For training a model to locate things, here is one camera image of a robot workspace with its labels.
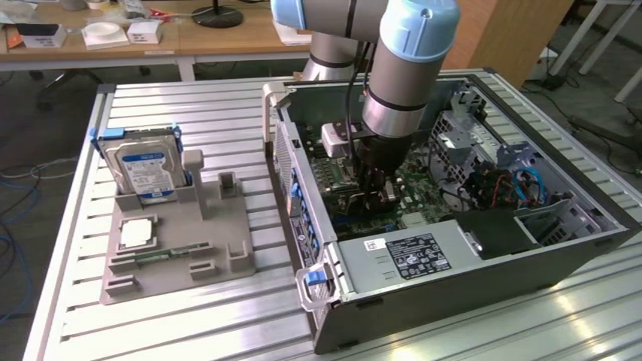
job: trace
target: barcode sticker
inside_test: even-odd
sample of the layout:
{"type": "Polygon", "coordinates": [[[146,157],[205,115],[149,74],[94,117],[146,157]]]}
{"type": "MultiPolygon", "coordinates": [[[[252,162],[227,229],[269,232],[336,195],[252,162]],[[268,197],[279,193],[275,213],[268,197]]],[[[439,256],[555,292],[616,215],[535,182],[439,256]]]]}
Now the barcode sticker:
{"type": "Polygon", "coordinates": [[[368,252],[371,250],[380,250],[381,248],[385,248],[385,239],[377,238],[377,239],[371,239],[368,241],[363,241],[363,245],[365,246],[365,250],[368,252]]]}

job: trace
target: hard drive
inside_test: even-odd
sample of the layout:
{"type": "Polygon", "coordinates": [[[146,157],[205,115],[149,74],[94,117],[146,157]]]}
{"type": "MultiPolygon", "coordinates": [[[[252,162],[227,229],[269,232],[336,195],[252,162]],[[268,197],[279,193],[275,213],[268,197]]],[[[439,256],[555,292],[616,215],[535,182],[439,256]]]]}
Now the hard drive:
{"type": "Polygon", "coordinates": [[[180,128],[105,129],[92,143],[105,159],[118,194],[136,194],[149,205],[176,198],[174,189],[188,185],[180,164],[180,128]]]}

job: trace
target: desk leg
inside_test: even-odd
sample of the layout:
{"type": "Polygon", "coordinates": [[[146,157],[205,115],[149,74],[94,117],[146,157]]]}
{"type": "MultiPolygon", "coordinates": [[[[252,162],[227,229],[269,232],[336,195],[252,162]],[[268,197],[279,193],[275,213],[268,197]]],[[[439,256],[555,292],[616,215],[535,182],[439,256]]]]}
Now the desk leg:
{"type": "Polygon", "coordinates": [[[615,101],[618,103],[622,103],[628,94],[631,94],[631,91],[635,89],[635,87],[639,85],[639,82],[642,82],[642,68],[639,68],[638,72],[635,75],[632,75],[631,80],[626,83],[623,86],[622,90],[619,91],[618,95],[615,96],[615,101]]]}
{"type": "Polygon", "coordinates": [[[602,13],[602,10],[604,7],[606,7],[606,2],[598,1],[595,6],[592,7],[591,13],[583,20],[582,25],[579,26],[579,29],[575,32],[575,35],[572,35],[572,39],[571,41],[568,41],[568,45],[563,48],[563,52],[562,54],[559,54],[559,58],[556,59],[555,64],[552,64],[552,68],[550,70],[551,75],[558,74],[559,70],[562,70],[563,64],[566,63],[566,61],[568,60],[568,57],[575,51],[575,48],[578,47],[579,42],[582,41],[582,38],[586,35],[588,29],[591,28],[591,25],[595,22],[595,19],[602,13]]]}
{"type": "Polygon", "coordinates": [[[636,2],[636,4],[631,4],[628,9],[623,12],[622,16],[612,24],[611,29],[608,30],[608,33],[603,36],[603,39],[599,42],[598,47],[595,48],[595,50],[592,50],[591,56],[588,57],[587,61],[582,65],[582,68],[579,70],[579,73],[582,75],[588,73],[588,70],[591,70],[592,64],[595,64],[596,59],[602,56],[602,53],[606,50],[608,44],[611,43],[612,38],[615,37],[615,35],[618,35],[628,19],[631,19],[631,16],[636,12],[638,7],[639,7],[639,2],[636,2]]]}
{"type": "Polygon", "coordinates": [[[193,57],[184,56],[176,60],[176,65],[178,66],[180,81],[196,81],[196,76],[193,74],[193,57]]]}

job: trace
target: slotted metal table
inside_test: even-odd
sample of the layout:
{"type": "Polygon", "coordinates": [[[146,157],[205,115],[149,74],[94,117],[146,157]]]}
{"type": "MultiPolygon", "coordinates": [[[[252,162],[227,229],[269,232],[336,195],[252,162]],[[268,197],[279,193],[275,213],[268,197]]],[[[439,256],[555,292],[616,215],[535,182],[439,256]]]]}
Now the slotted metal table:
{"type": "MultiPolygon", "coordinates": [[[[606,194],[642,221],[642,196],[515,88],[475,74],[606,194]]],[[[114,183],[85,142],[70,187],[25,359],[424,360],[642,357],[642,241],[592,260],[551,289],[317,356],[297,304],[260,140],[261,86],[289,78],[120,85],[96,96],[89,128],[176,122],[204,152],[204,181],[243,180],[259,272],[205,287],[98,304],[114,183]]],[[[523,140],[503,115],[487,123],[523,140]]]]}

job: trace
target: black lamp base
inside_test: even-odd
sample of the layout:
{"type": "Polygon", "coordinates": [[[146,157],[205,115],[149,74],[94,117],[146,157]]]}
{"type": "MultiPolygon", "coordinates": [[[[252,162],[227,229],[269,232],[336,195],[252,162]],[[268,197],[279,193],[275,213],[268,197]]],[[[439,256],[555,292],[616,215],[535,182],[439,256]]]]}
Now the black lamp base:
{"type": "Polygon", "coordinates": [[[192,12],[192,20],[196,24],[201,26],[206,26],[208,28],[232,28],[236,25],[240,25],[243,22],[243,14],[232,8],[227,8],[224,6],[219,7],[219,13],[216,14],[213,10],[209,10],[204,14],[193,15],[201,13],[206,9],[212,9],[211,6],[205,8],[197,8],[192,12]]]}

